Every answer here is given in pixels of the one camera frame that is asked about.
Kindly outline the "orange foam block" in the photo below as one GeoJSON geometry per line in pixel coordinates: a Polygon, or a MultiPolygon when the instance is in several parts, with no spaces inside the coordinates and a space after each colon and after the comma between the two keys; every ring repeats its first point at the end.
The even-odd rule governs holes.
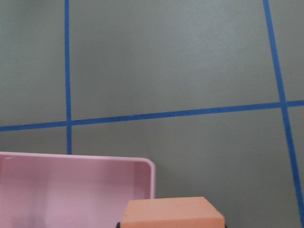
{"type": "Polygon", "coordinates": [[[204,197],[137,199],[118,228],[225,228],[224,216],[204,197]]]}

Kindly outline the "pink plastic bin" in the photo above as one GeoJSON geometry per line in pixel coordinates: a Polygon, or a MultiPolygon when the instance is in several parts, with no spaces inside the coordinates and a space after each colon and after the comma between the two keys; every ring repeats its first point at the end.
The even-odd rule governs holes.
{"type": "Polygon", "coordinates": [[[155,197],[146,158],[2,152],[3,228],[114,228],[129,201],[155,197]]]}

